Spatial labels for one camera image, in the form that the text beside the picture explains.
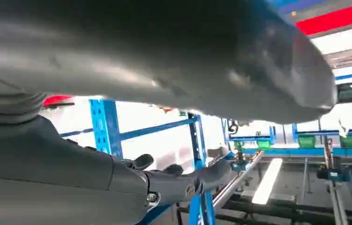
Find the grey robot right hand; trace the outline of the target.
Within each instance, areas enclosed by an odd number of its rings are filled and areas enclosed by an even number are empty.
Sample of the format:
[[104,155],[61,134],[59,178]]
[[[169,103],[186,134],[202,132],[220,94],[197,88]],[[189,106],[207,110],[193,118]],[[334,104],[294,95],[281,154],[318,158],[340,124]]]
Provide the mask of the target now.
[[0,225],[135,225],[156,207],[228,180],[225,160],[183,174],[144,171],[60,137],[37,117],[0,124]]

